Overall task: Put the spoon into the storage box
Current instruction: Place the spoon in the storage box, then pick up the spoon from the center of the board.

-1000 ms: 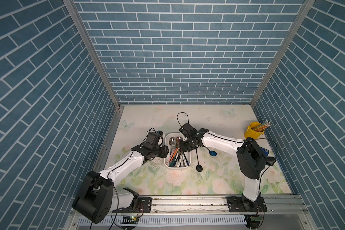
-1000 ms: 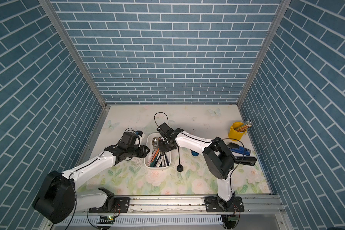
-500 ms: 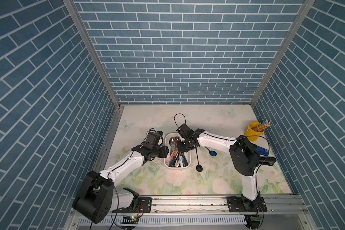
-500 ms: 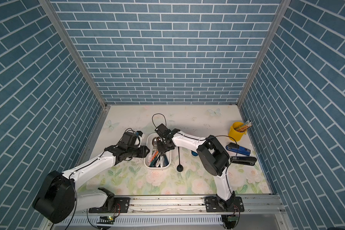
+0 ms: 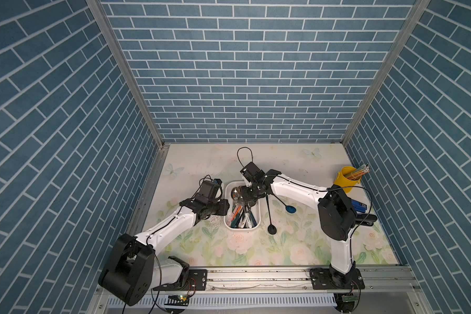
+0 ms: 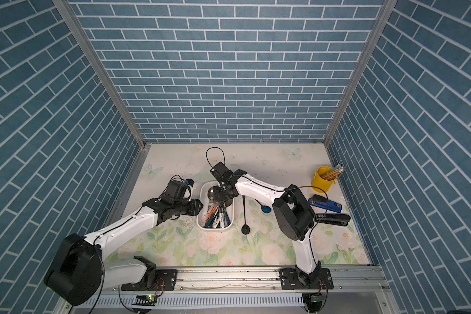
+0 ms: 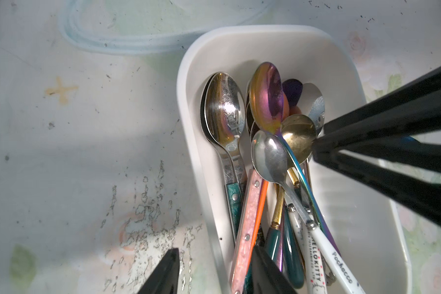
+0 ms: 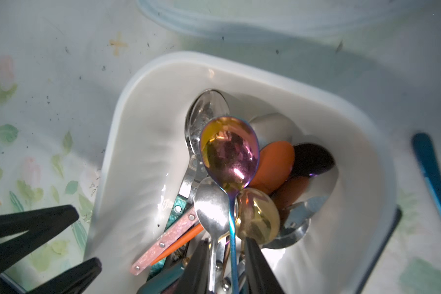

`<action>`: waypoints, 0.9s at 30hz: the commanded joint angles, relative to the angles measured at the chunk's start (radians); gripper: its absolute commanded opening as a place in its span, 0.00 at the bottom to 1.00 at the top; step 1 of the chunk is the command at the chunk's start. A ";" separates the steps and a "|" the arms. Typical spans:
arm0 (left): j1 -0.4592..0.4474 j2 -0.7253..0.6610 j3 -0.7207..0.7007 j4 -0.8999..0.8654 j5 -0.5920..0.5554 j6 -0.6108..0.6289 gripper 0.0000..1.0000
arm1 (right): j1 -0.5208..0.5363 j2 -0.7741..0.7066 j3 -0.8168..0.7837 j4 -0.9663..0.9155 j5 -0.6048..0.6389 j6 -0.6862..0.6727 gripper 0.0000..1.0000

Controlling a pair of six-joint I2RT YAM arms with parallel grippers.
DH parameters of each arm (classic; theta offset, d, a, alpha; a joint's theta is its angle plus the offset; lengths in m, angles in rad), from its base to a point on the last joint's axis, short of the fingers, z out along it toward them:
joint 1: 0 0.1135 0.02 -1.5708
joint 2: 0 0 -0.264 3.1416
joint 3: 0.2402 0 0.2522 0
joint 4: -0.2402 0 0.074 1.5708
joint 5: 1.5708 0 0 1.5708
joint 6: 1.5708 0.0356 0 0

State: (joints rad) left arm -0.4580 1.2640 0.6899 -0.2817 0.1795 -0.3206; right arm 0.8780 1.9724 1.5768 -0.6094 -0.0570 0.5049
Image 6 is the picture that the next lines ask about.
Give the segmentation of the orange spoon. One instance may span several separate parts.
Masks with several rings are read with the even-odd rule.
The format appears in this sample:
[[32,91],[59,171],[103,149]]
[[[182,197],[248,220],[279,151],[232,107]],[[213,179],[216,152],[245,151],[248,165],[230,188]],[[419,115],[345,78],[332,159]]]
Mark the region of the orange spoon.
[[208,214],[206,215],[206,217],[204,218],[204,226],[208,223],[208,220],[213,216],[213,213],[216,212],[218,206],[217,205],[212,205],[209,210],[208,210]]

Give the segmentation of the white plastic storage box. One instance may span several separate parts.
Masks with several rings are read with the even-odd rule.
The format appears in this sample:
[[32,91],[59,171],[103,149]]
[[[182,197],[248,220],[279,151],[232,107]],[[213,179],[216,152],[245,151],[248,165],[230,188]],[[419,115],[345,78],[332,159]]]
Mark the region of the white plastic storage box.
[[231,200],[228,205],[217,205],[218,208],[216,212],[213,213],[213,216],[208,220],[208,223],[204,226],[204,218],[208,214],[209,208],[212,205],[215,205],[209,195],[211,194],[212,188],[216,187],[217,185],[218,184],[216,181],[211,181],[205,183],[200,190],[200,201],[202,204],[204,204],[204,206],[198,214],[196,222],[197,225],[204,231],[224,231],[229,229],[234,222],[234,204],[233,200]]

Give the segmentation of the blue green handled spoon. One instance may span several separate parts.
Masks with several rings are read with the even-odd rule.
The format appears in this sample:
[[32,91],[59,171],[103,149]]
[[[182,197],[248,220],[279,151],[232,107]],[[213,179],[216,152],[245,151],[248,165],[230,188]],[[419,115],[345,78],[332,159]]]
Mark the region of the blue green handled spoon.
[[258,200],[255,200],[255,201],[256,201],[257,204],[260,205],[261,210],[262,210],[263,213],[265,213],[265,214],[271,213],[272,208],[270,206],[264,205],[263,203],[259,202]]

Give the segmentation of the black spoon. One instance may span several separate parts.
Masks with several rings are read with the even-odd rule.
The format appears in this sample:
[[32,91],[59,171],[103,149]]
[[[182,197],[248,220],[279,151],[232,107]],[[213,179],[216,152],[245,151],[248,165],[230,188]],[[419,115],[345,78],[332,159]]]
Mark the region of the black spoon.
[[242,196],[242,204],[243,204],[243,218],[244,218],[244,223],[243,223],[243,226],[242,226],[242,234],[243,235],[249,235],[250,231],[251,231],[251,228],[250,226],[247,224],[247,214],[246,214],[246,201],[245,201],[245,196]]

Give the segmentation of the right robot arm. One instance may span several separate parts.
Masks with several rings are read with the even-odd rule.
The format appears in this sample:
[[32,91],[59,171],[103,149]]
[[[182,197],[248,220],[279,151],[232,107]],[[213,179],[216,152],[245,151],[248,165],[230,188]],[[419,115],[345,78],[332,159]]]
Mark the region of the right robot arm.
[[313,253],[311,233],[316,214],[300,187],[293,184],[287,188],[277,187],[255,179],[243,170],[233,172],[222,163],[213,167],[210,173],[218,182],[212,192],[216,204],[223,205],[238,196],[245,196],[272,208],[279,229],[293,242],[295,274],[304,288],[333,288],[329,271],[321,267]]

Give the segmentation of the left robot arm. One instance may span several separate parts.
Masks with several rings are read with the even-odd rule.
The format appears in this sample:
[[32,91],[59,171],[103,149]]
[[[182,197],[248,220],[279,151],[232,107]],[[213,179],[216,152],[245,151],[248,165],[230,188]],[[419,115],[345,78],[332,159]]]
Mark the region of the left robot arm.
[[159,285],[156,264],[133,254],[121,262],[106,258],[137,235],[174,217],[198,216],[203,204],[198,199],[167,203],[153,198],[130,215],[98,231],[64,238],[55,254],[44,284],[72,306],[79,306],[103,289],[129,285],[154,289]]

